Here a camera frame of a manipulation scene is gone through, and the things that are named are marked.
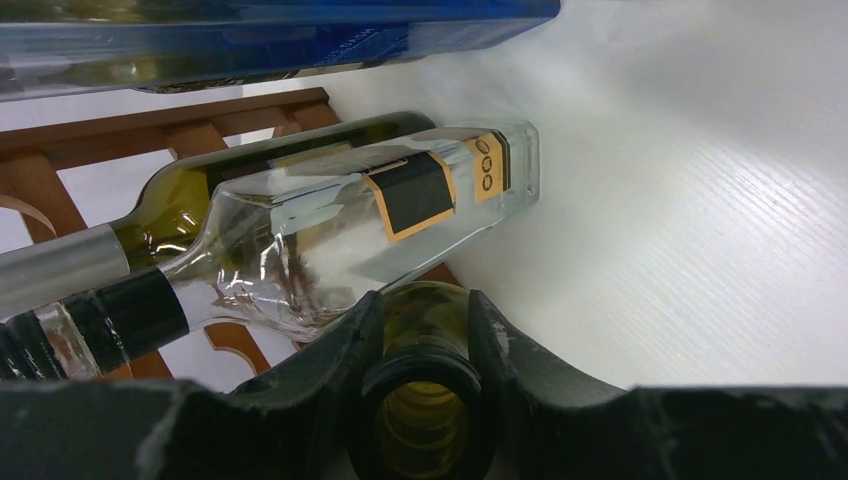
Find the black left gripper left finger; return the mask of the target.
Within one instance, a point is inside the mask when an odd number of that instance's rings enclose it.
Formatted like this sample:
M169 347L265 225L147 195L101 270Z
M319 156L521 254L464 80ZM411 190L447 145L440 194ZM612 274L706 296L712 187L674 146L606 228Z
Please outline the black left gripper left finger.
M186 380L26 380L33 321L1 331L5 479L353 479L346 442L382 351L383 298L228 394Z

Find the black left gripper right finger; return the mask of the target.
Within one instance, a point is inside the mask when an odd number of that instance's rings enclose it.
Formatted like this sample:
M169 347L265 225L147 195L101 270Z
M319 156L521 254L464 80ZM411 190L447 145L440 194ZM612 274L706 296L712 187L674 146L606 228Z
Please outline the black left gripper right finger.
M520 479L843 479L843 386L621 389L469 296L469 351Z

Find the green wine bottle brown label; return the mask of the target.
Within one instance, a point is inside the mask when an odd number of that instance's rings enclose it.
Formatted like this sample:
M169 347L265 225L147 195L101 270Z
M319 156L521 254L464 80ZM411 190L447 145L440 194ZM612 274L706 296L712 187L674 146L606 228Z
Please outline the green wine bottle brown label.
M417 281L387 290L383 350L347 434L361 479L482 479L496 429L468 348L469 292Z

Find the brown wooden wine rack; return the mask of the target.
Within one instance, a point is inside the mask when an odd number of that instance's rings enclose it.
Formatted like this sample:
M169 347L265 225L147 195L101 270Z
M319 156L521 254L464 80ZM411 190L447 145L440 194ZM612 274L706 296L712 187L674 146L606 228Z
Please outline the brown wooden wine rack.
M61 169L164 149L177 155L170 164L339 123L344 122L330 108L326 94L311 90L297 94L288 110L273 105L243 113L228 100L6 132L1 137L1 194L45 214L57 228L54 240L89 228L82 226L75 207L58 200L62 189L57 173ZM231 180L282 174L291 166L311 166L320 157L352 149L322 153ZM231 180L216 187L200 233L180 255L105 286L7 319L1 317L1 331L30 320L42 337L41 344L29 339L18 344L13 373L26 380L96 379L187 335L190 317L164 268L189 254L206 233L216 190Z

